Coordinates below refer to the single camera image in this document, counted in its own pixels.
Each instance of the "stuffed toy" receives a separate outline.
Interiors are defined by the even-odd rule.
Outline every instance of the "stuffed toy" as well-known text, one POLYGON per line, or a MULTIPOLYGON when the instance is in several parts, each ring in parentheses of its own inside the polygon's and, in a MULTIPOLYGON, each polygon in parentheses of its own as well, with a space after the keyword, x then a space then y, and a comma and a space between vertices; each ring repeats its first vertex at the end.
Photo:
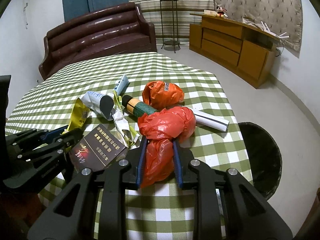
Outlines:
POLYGON ((228 17, 228 15, 226 14, 227 10, 223 7, 217 6, 217 17, 228 17))

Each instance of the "yellow wrapper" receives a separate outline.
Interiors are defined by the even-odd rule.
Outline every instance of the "yellow wrapper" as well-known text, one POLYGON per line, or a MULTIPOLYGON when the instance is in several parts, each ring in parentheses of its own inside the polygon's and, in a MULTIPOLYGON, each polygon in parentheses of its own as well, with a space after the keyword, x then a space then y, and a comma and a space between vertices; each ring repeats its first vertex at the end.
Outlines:
POLYGON ((82 128, 89 112, 90 109, 86 107, 84 103, 82 103, 80 98, 77 98, 71 112, 71 118, 67 130, 71 131, 75 128, 82 128))

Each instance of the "wooden cabinet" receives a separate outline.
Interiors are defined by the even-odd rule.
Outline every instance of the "wooden cabinet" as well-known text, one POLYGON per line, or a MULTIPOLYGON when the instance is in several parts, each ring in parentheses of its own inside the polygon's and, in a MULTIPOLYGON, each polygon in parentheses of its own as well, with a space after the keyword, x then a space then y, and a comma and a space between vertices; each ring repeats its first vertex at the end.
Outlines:
POLYGON ((190 24, 189 49, 212 59, 250 85, 263 84, 273 66, 279 39, 252 26, 205 14, 190 24))

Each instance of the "sofa seat cushion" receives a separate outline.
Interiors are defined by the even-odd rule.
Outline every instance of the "sofa seat cushion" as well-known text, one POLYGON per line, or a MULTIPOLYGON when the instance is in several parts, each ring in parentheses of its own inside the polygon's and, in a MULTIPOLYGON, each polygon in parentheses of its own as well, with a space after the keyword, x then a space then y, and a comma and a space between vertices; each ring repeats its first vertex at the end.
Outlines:
POLYGON ((102 41, 61 59, 54 65, 48 77, 72 63, 114 54, 130 53, 132 48, 136 48, 139 51, 139 47, 141 47, 141 52, 151 49, 149 36, 142 33, 129 33, 102 41))

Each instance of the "gray tile floor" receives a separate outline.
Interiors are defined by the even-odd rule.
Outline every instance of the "gray tile floor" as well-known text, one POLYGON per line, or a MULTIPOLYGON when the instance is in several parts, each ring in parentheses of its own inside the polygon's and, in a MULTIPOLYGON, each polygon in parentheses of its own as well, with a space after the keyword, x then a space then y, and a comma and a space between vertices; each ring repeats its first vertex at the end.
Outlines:
POLYGON ((217 63, 181 47, 161 49, 184 65, 215 74, 238 122, 254 122, 274 138, 282 155, 282 177, 269 203, 295 235, 304 222, 320 182, 320 137, 300 109, 277 87, 267 82, 256 90, 217 63))

